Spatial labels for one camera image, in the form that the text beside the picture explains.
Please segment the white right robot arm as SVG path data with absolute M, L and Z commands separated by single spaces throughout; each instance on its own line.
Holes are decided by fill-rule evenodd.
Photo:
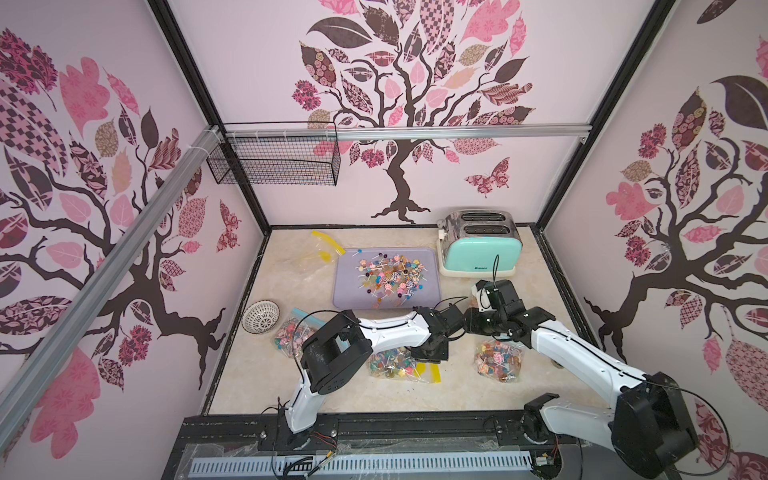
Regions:
M 671 377 L 633 368 L 581 339 L 550 312 L 526 308 L 508 280 L 480 280 L 472 295 L 477 305 L 464 314 L 466 332 L 510 340 L 548 357 L 606 403 L 595 408 L 542 394 L 523 408 L 527 440 L 542 444 L 553 435 L 585 440 L 614 452 L 646 479 L 697 450 L 693 420 Z

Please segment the purple plastic tray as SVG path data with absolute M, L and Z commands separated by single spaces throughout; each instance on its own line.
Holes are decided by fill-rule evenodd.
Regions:
M 441 299 L 430 248 L 353 249 L 337 261 L 332 302 L 339 310 L 429 307 Z

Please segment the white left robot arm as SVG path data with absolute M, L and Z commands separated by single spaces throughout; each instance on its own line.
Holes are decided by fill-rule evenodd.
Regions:
M 449 359 L 449 339 L 463 328 L 463 313 L 451 303 L 380 320 L 337 312 L 303 342 L 294 360 L 300 382 L 285 410 L 288 428 L 299 434 L 313 427 L 325 397 L 345 386 L 372 355 L 405 348 L 416 361 L 437 364 Z

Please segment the yellow-zip candy bag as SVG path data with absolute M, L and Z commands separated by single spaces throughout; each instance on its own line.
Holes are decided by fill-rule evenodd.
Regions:
M 372 355 L 367 361 L 368 371 L 376 378 L 407 380 L 426 384 L 439 384 L 439 366 L 417 361 L 405 348 L 391 349 Z
M 346 254 L 346 249 L 331 235 L 312 230 L 310 248 L 305 253 L 293 255 L 288 264 L 302 274 L 314 273 L 336 263 Z

